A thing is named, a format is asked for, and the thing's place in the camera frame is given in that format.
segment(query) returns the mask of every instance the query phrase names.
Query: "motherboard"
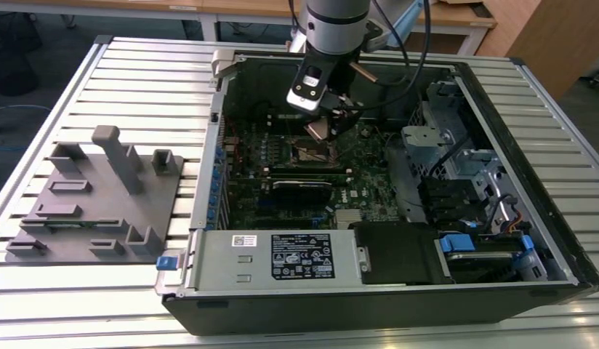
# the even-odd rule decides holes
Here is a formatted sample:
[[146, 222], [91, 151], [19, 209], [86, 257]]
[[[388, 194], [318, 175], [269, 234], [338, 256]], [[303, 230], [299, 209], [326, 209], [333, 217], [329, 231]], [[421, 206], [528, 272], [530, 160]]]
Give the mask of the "motherboard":
[[294, 121], [229, 121], [230, 229], [348, 229], [400, 220], [385, 145], [393, 134], [362, 122], [318, 142]]

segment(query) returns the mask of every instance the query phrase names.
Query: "gray plastic block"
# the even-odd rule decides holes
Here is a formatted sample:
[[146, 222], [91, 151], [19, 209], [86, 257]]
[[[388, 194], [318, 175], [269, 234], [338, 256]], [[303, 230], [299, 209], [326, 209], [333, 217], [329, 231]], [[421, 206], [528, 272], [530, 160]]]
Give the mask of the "gray plastic block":
[[35, 214], [39, 217], [79, 217], [83, 209], [77, 204], [42, 204]]
[[86, 158], [87, 154], [85, 153], [81, 144], [60, 143], [56, 145], [48, 160], [54, 163], [56, 169], [66, 175], [66, 177], [73, 177], [81, 175], [77, 161]]
[[39, 257], [46, 254], [46, 249], [48, 247], [36, 240], [27, 241], [11, 241], [7, 245], [7, 249], [19, 257]]
[[143, 161], [138, 156], [137, 147], [134, 145], [129, 145], [126, 149], [127, 158], [130, 160], [130, 164], [137, 172], [141, 172], [143, 169]]
[[[102, 131], [106, 133], [98, 134], [101, 139], [118, 142], [114, 127], [103, 127]], [[56, 167], [50, 176], [31, 214], [23, 218], [23, 230], [12, 240], [12, 248], [7, 248], [12, 252], [7, 254], [7, 262], [155, 263], [165, 249], [183, 158], [169, 150], [161, 150], [157, 156], [138, 156], [134, 147], [119, 143], [118, 157], [123, 156], [125, 162], [119, 167], [134, 171], [143, 189], [133, 194], [110, 156], [87, 155], [74, 144], [58, 144], [56, 148], [59, 163], [70, 164], [62, 167], [67, 172]], [[38, 241], [43, 248], [42, 245], [32, 248], [31, 241]]]
[[175, 176], [179, 174], [179, 167], [177, 166], [171, 150], [158, 149], [154, 152], [154, 170], [158, 176]]
[[85, 193], [94, 189], [87, 180], [58, 180], [50, 185], [52, 193]]
[[130, 232], [127, 233], [127, 246], [133, 249], [135, 254], [145, 254], [157, 256], [161, 255], [165, 244], [162, 243], [158, 234], [153, 227], [147, 228], [147, 232], [145, 236], [142, 236], [137, 227], [130, 228]]
[[126, 254], [126, 248], [114, 238], [94, 238], [89, 249], [98, 257], [118, 257]]
[[52, 227], [47, 225], [48, 218], [43, 217], [36, 220], [23, 219], [20, 223], [20, 228], [24, 229], [27, 233], [32, 236], [38, 234], [52, 234]]
[[130, 161], [123, 144], [119, 142], [121, 134], [122, 132], [117, 126], [99, 125], [94, 132], [94, 143], [105, 149], [109, 162], [127, 191], [130, 194], [139, 194], [143, 191], [143, 183], [138, 177], [138, 171]]

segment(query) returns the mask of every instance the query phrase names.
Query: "barcode sticker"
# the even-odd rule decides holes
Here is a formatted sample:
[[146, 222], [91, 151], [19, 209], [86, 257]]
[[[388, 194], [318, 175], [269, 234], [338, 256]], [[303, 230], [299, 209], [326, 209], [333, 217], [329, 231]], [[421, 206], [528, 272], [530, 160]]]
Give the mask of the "barcode sticker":
[[470, 26], [473, 27], [488, 27], [492, 28], [494, 24], [492, 23], [485, 23], [485, 22], [472, 22]]
[[169, 6], [171, 9], [181, 9], [182, 11], [197, 11], [194, 6]]

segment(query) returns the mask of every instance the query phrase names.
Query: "warning symbol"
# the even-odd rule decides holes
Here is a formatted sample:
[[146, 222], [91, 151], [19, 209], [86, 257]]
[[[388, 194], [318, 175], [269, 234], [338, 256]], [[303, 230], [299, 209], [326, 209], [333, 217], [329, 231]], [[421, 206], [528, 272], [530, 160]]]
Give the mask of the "warning symbol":
[[285, 263], [285, 254], [274, 253], [274, 263]]

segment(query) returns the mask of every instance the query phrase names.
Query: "metal bracket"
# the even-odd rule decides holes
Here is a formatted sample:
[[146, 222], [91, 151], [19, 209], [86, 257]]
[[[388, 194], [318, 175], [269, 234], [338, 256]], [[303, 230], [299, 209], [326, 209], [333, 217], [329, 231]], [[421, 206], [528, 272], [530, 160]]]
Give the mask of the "metal bracket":
[[215, 78], [222, 78], [234, 72], [235, 50], [234, 49], [217, 49], [214, 52], [214, 58], [211, 59], [211, 72]]
[[372, 261], [369, 260], [369, 250], [366, 247], [358, 247], [358, 265], [364, 273], [372, 272]]

